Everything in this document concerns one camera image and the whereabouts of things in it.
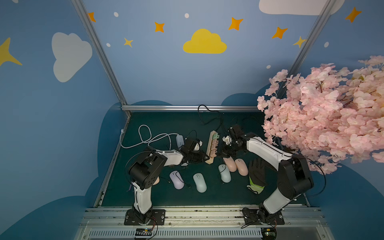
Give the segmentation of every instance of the blue wall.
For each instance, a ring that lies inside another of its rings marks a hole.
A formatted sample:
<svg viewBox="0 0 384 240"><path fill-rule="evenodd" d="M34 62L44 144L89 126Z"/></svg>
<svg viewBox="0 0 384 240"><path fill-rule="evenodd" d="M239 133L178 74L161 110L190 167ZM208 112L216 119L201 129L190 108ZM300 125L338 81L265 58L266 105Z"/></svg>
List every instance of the blue wall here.
<svg viewBox="0 0 384 240"><path fill-rule="evenodd" d="M129 104L257 104L255 93L291 66L299 52L293 44L317 18L263 13L254 0L84 3ZM232 17L243 19L238 31L229 30ZM164 32L155 32L155 22L165 23ZM277 27L288 29L282 39L272 39ZM186 53L184 43L201 28L217 33L227 50Z"/></svg>
<svg viewBox="0 0 384 240"><path fill-rule="evenodd" d="M351 23L345 18L354 7L362 12ZM300 69L303 76L321 63L335 63L336 69L346 66L353 70L364 67L358 60L384 55L384 32L378 27L384 24L383 8L381 0L346 0L340 10L330 16L306 57ZM336 240L382 239L384 164L373 159L358 164L344 160L342 164L343 167L327 175L326 190L310 198L310 203L322 208ZM322 176L315 174L315 179L317 187L322 187ZM373 231L367 235L367 229Z"/></svg>
<svg viewBox="0 0 384 240"><path fill-rule="evenodd" d="M22 64L0 66L0 239L71 239L126 116L94 50L69 81L53 72L55 33L90 43L70 0L2 1L0 22Z"/></svg>

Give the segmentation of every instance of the orange star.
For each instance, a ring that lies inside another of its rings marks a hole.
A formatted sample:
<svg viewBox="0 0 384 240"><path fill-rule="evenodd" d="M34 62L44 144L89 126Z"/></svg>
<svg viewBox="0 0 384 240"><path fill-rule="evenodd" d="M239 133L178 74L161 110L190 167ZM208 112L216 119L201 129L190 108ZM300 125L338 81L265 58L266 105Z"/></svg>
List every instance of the orange star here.
<svg viewBox="0 0 384 240"><path fill-rule="evenodd" d="M272 38L280 38L280 39L282 39L283 38L283 34L285 33L286 30L288 30L288 28L281 29L281 28L277 27L276 33L275 33L275 35Z"/></svg>
<svg viewBox="0 0 384 240"><path fill-rule="evenodd" d="M156 32L156 31L160 31L160 32L163 33L163 32L164 32L163 27L164 27L164 24L165 24L165 23L158 24L157 22L155 22L155 24L156 24L155 32Z"/></svg>
<svg viewBox="0 0 384 240"><path fill-rule="evenodd" d="M345 20L349 20L351 21L351 23L353 23L353 21L355 20L355 17L360 13L361 11L356 11L356 7L354 7L352 12L348 15L348 17L345 18Z"/></svg>
<svg viewBox="0 0 384 240"><path fill-rule="evenodd" d="M95 17L94 17L94 14L95 14L95 13L88 13L89 18L91 19L91 21L96 22Z"/></svg>
<svg viewBox="0 0 384 240"><path fill-rule="evenodd" d="M231 24L231 26L228 28L228 30L236 29L236 30L238 31L238 30L239 30L239 26L240 26L241 21L243 21L243 20L242 20L242 19L240 19L240 20L236 20L236 19L232 18L232 24Z"/></svg>

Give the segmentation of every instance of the metal rail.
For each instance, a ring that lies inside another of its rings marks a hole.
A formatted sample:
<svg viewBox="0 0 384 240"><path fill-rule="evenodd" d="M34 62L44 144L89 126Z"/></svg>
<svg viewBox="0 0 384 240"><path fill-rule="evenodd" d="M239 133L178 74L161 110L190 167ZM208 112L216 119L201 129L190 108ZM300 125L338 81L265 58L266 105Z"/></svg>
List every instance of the metal rail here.
<svg viewBox="0 0 384 240"><path fill-rule="evenodd" d="M260 112L257 106L207 106L211 111L221 112ZM123 105L124 111L169 111L189 112L197 111L198 105ZM199 108L200 112L208 112L205 107Z"/></svg>

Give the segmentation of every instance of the wireless mouse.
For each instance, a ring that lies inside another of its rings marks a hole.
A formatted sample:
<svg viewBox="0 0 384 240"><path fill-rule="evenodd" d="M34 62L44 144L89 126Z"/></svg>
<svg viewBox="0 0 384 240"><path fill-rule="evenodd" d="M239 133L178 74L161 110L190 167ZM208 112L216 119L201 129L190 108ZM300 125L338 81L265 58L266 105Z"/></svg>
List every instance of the wireless mouse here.
<svg viewBox="0 0 384 240"><path fill-rule="evenodd" d="M230 182L231 181L231 174L229 172L228 167L225 164L219 165L218 171L221 175L221 180L223 182Z"/></svg>
<svg viewBox="0 0 384 240"><path fill-rule="evenodd" d="M175 186L176 189L182 189L184 187L184 181L178 171L171 172L169 178L172 180L173 186Z"/></svg>
<svg viewBox="0 0 384 240"><path fill-rule="evenodd" d="M205 184L204 177L201 173L196 173L193 175L193 180L196 183L196 189L199 192L205 192L207 190L207 185Z"/></svg>
<svg viewBox="0 0 384 240"><path fill-rule="evenodd" d="M223 157L223 160L224 160L225 164L227 165L230 172L236 172L236 169L237 169L236 163L232 157L229 157L229 158Z"/></svg>
<svg viewBox="0 0 384 240"><path fill-rule="evenodd" d="M156 185L156 184L158 184L159 182L160 182L160 178L157 177L157 179L156 179L156 181L153 183L153 185Z"/></svg>
<svg viewBox="0 0 384 240"><path fill-rule="evenodd" d="M235 160L237 170L239 170L239 173L241 176L247 176L248 175L248 168L247 165L245 164L243 159L236 159Z"/></svg>

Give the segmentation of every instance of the glove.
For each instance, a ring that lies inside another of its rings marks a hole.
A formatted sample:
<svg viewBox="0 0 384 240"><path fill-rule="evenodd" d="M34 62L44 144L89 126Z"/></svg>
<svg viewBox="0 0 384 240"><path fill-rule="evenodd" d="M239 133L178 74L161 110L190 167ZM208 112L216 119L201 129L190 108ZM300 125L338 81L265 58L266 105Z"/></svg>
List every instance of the glove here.
<svg viewBox="0 0 384 240"><path fill-rule="evenodd" d="M247 188L256 194L260 194L266 185L265 182L265 161L258 157L249 162L248 166L249 185Z"/></svg>

